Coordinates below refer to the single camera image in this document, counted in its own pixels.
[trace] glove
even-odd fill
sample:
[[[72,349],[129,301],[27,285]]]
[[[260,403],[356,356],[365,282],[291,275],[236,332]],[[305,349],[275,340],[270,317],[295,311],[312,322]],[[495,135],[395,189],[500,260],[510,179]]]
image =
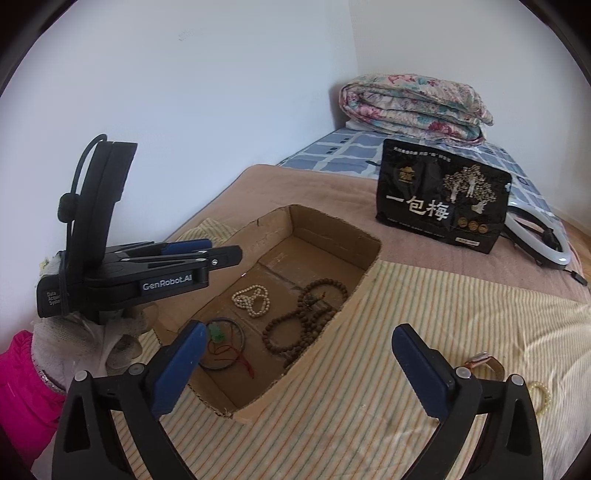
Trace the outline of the glove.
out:
[[[150,329],[146,311],[134,318],[112,315],[106,325],[77,313],[42,319],[33,327],[33,364],[42,378],[66,391],[81,370],[93,377],[123,373],[142,352],[137,337]]]

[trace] folded quilt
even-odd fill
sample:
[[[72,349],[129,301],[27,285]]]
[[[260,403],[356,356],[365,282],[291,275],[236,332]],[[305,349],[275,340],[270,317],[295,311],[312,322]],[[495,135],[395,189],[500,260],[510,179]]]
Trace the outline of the folded quilt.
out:
[[[376,131],[452,144],[480,144],[482,124],[493,124],[471,86],[414,74],[361,75],[342,88],[339,104]]]

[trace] mattress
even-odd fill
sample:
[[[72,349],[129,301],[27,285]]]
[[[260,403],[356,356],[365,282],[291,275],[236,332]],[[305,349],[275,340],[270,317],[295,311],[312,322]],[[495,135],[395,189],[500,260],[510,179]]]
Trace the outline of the mattress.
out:
[[[532,205],[554,219],[556,218],[546,200],[513,157],[503,148],[488,142],[472,147],[452,147],[444,143],[402,135],[386,135],[378,132],[361,132],[341,128],[286,158],[279,165],[298,170],[314,170],[377,179],[379,165],[382,161],[382,144],[386,138],[439,148],[491,167],[500,168],[510,173],[513,178],[511,186],[513,197]]]
[[[484,255],[381,225],[374,198],[371,179],[254,166],[170,236],[211,219],[235,231],[299,203],[382,241],[379,278],[351,324],[256,422],[217,417],[185,390],[162,418],[181,456],[203,479],[400,478],[435,427],[389,350],[393,327],[409,322],[451,364],[492,350],[507,370],[548,385],[554,401],[540,420],[545,478],[560,479],[591,430],[589,291],[505,238]],[[152,334],[142,343],[147,360],[158,342]],[[120,416],[116,423],[138,478],[149,478]],[[464,451],[450,478],[468,459]]]

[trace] screw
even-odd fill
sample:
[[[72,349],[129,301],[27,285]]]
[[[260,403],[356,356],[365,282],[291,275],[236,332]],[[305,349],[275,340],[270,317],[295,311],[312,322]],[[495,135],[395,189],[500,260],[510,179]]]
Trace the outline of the screw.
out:
[[[88,377],[88,372],[86,370],[80,370],[79,372],[76,372],[76,375],[74,375],[74,380],[81,382],[85,380],[86,377]]]
[[[511,381],[517,385],[517,386],[522,386],[525,381],[523,380],[523,377],[521,375],[511,375]]]
[[[133,364],[127,369],[130,375],[139,375],[144,371],[144,364]]]
[[[460,378],[468,379],[472,376],[472,373],[466,367],[457,367],[456,375]]]

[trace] pink sleeve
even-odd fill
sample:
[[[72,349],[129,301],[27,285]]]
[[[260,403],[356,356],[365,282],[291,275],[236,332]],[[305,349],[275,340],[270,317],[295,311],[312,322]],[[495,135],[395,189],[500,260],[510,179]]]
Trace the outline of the pink sleeve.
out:
[[[66,399],[37,374],[32,340],[31,332],[18,332],[0,355],[0,426],[29,468],[56,432]]]

